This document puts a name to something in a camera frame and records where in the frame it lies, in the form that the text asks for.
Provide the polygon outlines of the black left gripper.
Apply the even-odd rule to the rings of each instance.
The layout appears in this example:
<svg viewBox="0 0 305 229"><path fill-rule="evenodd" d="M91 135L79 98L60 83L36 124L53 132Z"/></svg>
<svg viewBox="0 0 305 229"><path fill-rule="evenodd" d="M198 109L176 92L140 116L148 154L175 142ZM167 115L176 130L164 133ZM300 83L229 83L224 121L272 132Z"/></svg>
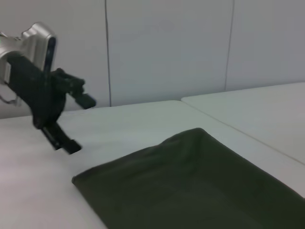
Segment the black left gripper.
<svg viewBox="0 0 305 229"><path fill-rule="evenodd" d="M69 155L80 151L82 146L65 134L57 120L63 112L66 94L83 109L96 106L96 100L84 92L85 81L61 68L43 72L20 54L10 54L8 64L8 87L30 108L33 125L42 129L55 150L63 149Z"/></svg>

